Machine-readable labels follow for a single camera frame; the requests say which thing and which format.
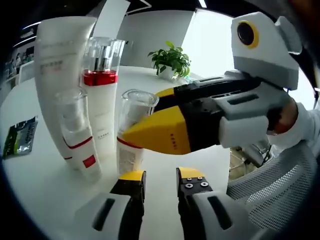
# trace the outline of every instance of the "bottle label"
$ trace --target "bottle label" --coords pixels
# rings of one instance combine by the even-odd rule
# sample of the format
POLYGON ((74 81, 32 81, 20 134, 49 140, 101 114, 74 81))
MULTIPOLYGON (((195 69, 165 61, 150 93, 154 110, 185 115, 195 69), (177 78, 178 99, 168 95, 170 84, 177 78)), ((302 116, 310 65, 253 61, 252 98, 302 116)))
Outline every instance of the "bottle label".
POLYGON ((94 155, 88 157, 87 159, 85 159, 85 160, 83 161, 83 164, 84 164, 84 166, 85 166, 86 169, 89 168, 89 167, 91 167, 91 166, 92 166, 93 164, 95 164, 95 163, 96 163, 96 159, 95 159, 95 156, 94 156, 94 155))

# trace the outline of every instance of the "ceiling light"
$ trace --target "ceiling light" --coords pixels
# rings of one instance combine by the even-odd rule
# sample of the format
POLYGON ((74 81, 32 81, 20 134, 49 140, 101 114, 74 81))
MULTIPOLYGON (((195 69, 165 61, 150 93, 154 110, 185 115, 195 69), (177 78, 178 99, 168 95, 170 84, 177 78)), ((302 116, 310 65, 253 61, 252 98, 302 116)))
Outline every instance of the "ceiling light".
POLYGON ((41 22, 38 21, 38 22, 36 22, 36 23, 33 23, 33 24, 29 25, 29 26, 26 26, 26 27, 22 28, 22 30, 27 29, 27 28, 29 28, 29 27, 32 27, 32 26, 34 26, 34 25, 38 25, 38 24, 40 24, 40 23, 41 23, 41 22))
POLYGON ((199 0, 199 3, 202 8, 205 8, 205 9, 207 8, 207 4, 206 4, 205 0, 199 0))
POLYGON ((31 39, 34 39, 34 38, 36 38, 36 37, 37 37, 37 36, 29 37, 28 39, 25 39, 25 40, 23 40, 23 41, 21 41, 21 42, 17 43, 16 45, 14 45, 14 46, 13 46, 13 48, 14 48, 15 46, 19 45, 19 44, 22 44, 22 43, 24 43, 24 42, 26 42, 26 41, 29 41, 29 40, 31 40, 31 39))

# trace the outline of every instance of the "white tube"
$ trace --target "white tube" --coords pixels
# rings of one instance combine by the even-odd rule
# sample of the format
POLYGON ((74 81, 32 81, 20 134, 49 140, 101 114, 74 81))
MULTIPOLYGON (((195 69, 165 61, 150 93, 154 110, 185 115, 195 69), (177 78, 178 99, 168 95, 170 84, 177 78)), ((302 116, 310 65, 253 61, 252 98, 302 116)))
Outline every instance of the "white tube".
POLYGON ((35 86, 45 124, 64 159, 72 157, 63 140, 56 93, 80 83, 82 59, 95 17, 67 16, 42 21, 34 49, 35 86))

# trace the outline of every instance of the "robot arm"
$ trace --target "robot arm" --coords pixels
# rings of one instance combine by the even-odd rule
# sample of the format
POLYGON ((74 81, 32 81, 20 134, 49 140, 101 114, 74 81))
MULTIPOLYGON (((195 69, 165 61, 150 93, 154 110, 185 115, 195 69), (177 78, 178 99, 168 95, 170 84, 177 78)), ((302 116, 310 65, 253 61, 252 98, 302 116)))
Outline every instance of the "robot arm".
POLYGON ((290 101, 283 90, 298 86, 301 52, 293 26, 274 24, 261 12, 234 18, 232 53, 236 71, 157 93, 154 113, 123 133, 133 145, 182 155, 212 145, 224 148, 262 140, 290 101))

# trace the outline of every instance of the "table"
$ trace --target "table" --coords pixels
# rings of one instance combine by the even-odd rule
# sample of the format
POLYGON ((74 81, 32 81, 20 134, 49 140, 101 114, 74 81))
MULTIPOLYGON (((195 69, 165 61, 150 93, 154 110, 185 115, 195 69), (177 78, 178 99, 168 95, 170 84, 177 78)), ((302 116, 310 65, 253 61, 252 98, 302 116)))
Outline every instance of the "table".
MULTIPOLYGON (((121 66, 116 93, 115 122, 121 94, 136 88, 156 93, 173 83, 155 76, 150 68, 121 66)), ((29 155, 3 161, 9 183, 31 219, 51 239, 71 239, 65 231, 75 211, 100 192, 108 193, 117 181, 116 157, 101 161, 103 176, 86 182, 60 156, 45 125, 34 79, 14 87, 0 108, 0 144, 4 146, 11 125, 38 115, 33 149, 29 155)), ((214 190, 226 191, 229 149, 212 146, 187 155, 168 155, 145 150, 141 169, 146 170, 145 212, 141 240, 182 240, 178 214, 176 167, 192 167, 205 173, 214 190)))

